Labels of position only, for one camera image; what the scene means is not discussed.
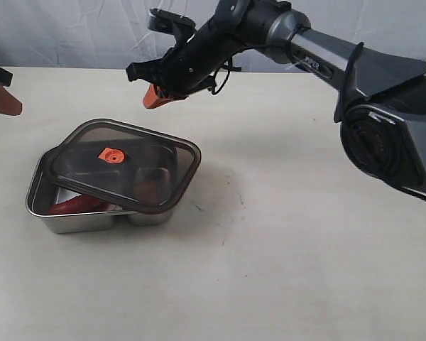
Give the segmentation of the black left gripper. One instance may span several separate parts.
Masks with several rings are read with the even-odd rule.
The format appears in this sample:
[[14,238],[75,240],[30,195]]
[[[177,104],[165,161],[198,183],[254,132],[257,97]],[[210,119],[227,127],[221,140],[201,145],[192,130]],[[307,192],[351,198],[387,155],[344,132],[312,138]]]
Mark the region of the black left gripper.
[[11,85],[12,79],[13,74],[0,67],[0,114],[19,116],[23,109],[22,103],[5,89]]

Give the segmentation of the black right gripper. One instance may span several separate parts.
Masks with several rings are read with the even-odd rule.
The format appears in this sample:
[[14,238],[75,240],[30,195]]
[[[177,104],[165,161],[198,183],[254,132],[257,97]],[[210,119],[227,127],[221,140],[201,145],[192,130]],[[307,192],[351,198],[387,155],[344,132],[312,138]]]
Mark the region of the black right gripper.
[[213,28],[208,21],[184,45],[171,47],[163,57],[126,68],[130,82],[150,85],[143,98],[146,109],[182,100],[216,85],[212,73],[234,52],[234,39]]

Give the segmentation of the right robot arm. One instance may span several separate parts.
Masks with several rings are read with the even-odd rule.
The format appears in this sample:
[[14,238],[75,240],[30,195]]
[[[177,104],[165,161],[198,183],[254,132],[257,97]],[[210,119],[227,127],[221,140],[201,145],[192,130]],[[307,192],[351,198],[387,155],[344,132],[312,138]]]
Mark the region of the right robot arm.
[[126,69],[130,81],[149,83],[147,108],[202,90],[217,93],[219,70],[234,71],[236,54],[256,50],[338,92],[334,120],[360,171],[399,190],[426,193],[425,61],[316,31],[287,1],[220,1],[200,28],[187,17],[152,9],[148,27],[176,43],[163,57]]

